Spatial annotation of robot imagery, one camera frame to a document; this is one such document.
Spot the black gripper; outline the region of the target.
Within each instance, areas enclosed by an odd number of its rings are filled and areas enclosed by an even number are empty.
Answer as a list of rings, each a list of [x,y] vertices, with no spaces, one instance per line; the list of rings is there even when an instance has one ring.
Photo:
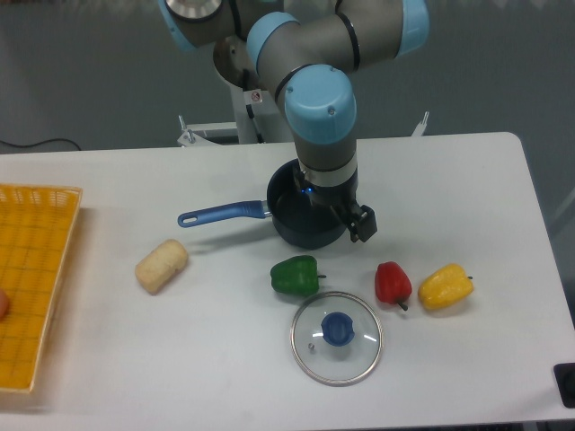
[[[345,224],[352,242],[367,242],[377,232],[375,211],[357,201],[356,164],[333,172],[314,171],[297,164],[294,181],[318,224]]]

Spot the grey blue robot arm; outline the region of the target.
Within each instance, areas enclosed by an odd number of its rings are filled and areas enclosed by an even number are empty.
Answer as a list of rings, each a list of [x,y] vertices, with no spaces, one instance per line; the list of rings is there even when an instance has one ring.
[[[349,75],[411,53],[429,36],[423,1],[339,1],[331,15],[302,23],[280,1],[162,1],[178,44],[198,48],[237,39],[287,123],[296,159],[272,175],[267,197],[179,216],[181,227],[237,217],[270,218],[278,234],[316,250],[347,233],[368,241],[376,214],[356,199],[357,103]]]

